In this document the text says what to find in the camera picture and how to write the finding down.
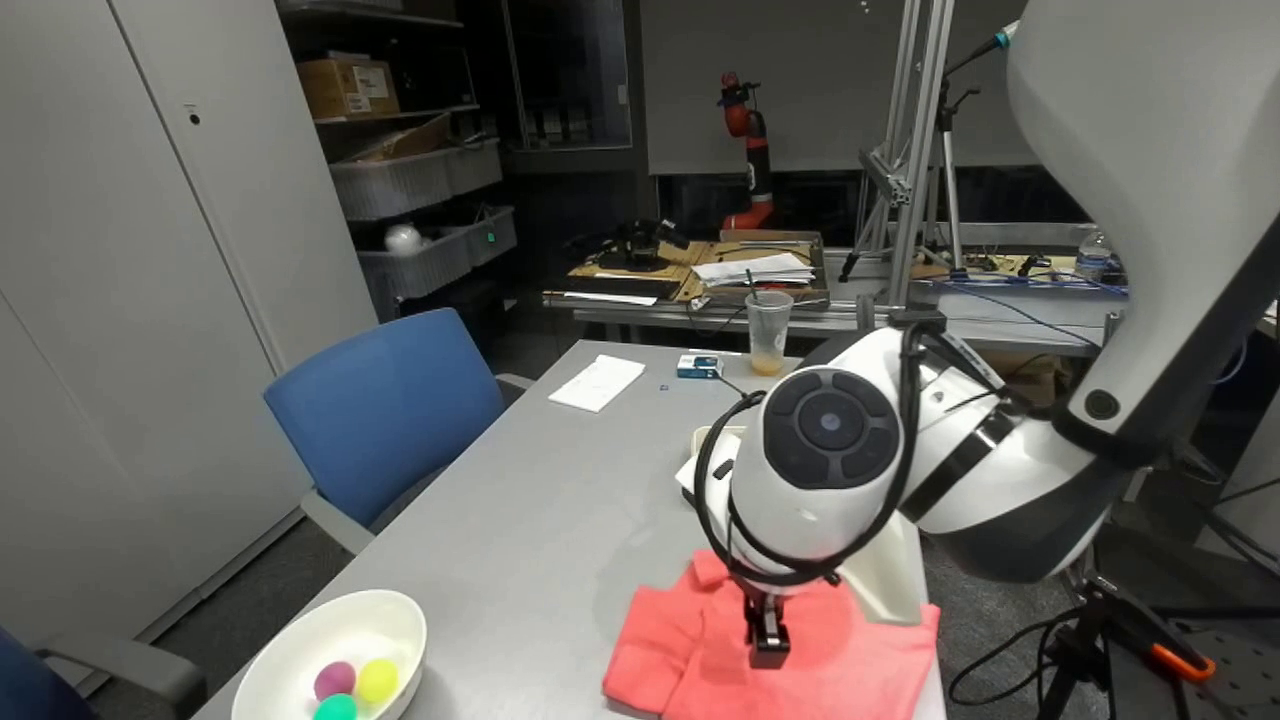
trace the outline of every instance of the red cloth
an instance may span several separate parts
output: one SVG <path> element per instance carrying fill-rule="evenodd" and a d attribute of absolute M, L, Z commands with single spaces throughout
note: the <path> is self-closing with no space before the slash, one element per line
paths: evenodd
<path fill-rule="evenodd" d="M 938 657 L 938 610 L 917 629 L 865 619 L 840 584 L 783 600 L 792 657 L 751 667 L 743 592 L 714 553 L 674 587 L 641 587 L 606 673 L 606 698 L 665 720 L 895 720 L 912 718 Z"/>

